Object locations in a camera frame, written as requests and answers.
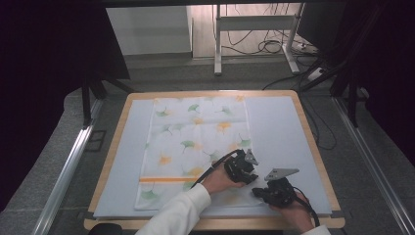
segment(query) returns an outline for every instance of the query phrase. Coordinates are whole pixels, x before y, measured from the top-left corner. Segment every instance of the human hand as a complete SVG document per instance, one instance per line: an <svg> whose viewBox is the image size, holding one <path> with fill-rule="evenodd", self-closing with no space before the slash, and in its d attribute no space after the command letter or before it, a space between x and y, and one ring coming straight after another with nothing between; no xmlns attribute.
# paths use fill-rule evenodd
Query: human hand
<svg viewBox="0 0 415 235"><path fill-rule="evenodd" d="M235 183L234 181L232 181L229 178L228 173L226 172L224 163L221 163L211 174L209 174L205 178L205 180L202 182L202 185L204 185L208 193L212 195L214 193L222 192L228 188L241 188L245 186L245 183L244 182Z"/></svg>
<svg viewBox="0 0 415 235"><path fill-rule="evenodd" d="M307 199L303 194L297 193L297 197L307 202ZM271 205L269 205L269 207L283 215L300 233L307 232L314 228L308 210L297 201L293 201L291 205L282 209Z"/></svg>

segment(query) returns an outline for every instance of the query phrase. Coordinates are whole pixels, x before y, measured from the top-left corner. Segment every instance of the floral towel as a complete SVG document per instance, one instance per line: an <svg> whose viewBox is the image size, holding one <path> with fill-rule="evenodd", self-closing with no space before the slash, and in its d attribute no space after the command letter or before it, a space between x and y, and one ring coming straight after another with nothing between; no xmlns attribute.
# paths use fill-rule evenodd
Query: floral towel
<svg viewBox="0 0 415 235"><path fill-rule="evenodd" d="M212 161L252 147L243 96L154 100L136 210L158 210L187 191ZM252 206L251 187L212 198L213 206Z"/></svg>

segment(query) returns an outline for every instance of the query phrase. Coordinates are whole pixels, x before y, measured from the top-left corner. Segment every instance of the wall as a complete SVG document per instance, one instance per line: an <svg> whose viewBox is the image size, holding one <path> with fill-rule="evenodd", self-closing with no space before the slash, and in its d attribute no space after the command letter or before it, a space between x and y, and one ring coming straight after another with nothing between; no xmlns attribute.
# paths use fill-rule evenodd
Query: wall
<svg viewBox="0 0 415 235"><path fill-rule="evenodd" d="M191 51L190 7L107 9L122 55Z"/></svg>

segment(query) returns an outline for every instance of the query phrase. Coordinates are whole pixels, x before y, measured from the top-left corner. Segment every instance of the white board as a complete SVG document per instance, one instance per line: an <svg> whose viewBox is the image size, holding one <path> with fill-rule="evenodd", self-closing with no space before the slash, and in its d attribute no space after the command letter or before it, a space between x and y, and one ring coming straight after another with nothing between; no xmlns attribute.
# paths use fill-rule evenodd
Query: white board
<svg viewBox="0 0 415 235"><path fill-rule="evenodd" d="M264 176L273 167L298 168L287 178L301 189L318 214L331 214L331 207L314 163L291 97L247 97L253 153L259 161L257 187L266 187ZM157 211L134 209L140 168L149 131L153 100L133 101L121 135L115 161L94 217L149 217ZM202 217L272 215L268 205L209 207Z"/></svg>

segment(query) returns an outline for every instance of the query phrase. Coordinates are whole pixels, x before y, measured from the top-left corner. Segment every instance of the white sleeve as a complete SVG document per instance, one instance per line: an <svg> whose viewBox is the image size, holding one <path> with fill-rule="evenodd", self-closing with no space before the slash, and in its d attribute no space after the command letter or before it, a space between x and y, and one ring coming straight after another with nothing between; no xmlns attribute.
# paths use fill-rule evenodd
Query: white sleeve
<svg viewBox="0 0 415 235"><path fill-rule="evenodd" d="M302 233L301 235L330 235L330 232L326 225L321 225L309 230L308 232Z"/></svg>
<svg viewBox="0 0 415 235"><path fill-rule="evenodd" d="M208 190L202 184L197 184L166 203L136 235L189 234L199 221L201 212L210 204Z"/></svg>

